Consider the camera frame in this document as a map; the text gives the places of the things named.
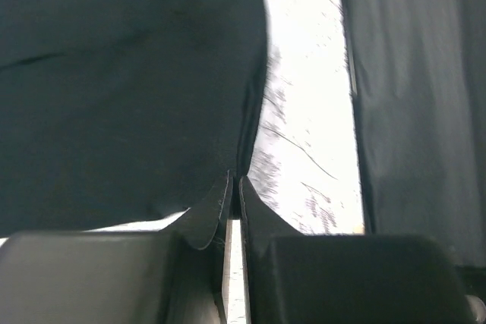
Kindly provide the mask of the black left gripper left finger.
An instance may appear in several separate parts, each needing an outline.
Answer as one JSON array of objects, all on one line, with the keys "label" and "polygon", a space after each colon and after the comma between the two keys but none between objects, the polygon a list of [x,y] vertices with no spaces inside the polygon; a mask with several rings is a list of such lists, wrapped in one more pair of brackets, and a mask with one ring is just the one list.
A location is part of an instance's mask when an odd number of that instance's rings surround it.
[{"label": "black left gripper left finger", "polygon": [[159,231],[31,231],[1,247],[3,323],[224,323],[233,177]]}]

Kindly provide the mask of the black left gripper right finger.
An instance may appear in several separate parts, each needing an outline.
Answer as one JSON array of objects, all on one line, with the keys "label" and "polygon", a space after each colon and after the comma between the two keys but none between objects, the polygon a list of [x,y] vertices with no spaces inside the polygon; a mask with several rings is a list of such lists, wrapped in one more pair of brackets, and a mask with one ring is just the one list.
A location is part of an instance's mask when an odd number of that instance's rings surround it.
[{"label": "black left gripper right finger", "polygon": [[446,254],[419,236],[305,235],[239,182],[253,323],[472,323]]}]

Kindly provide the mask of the black t shirt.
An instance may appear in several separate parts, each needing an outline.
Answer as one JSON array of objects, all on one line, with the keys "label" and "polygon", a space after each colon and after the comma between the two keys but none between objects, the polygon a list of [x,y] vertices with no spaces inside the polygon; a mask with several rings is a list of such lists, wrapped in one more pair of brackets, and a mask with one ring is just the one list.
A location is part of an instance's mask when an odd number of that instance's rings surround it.
[{"label": "black t shirt", "polygon": [[2,237],[149,230],[228,172],[484,267],[485,0],[1,0]]}]

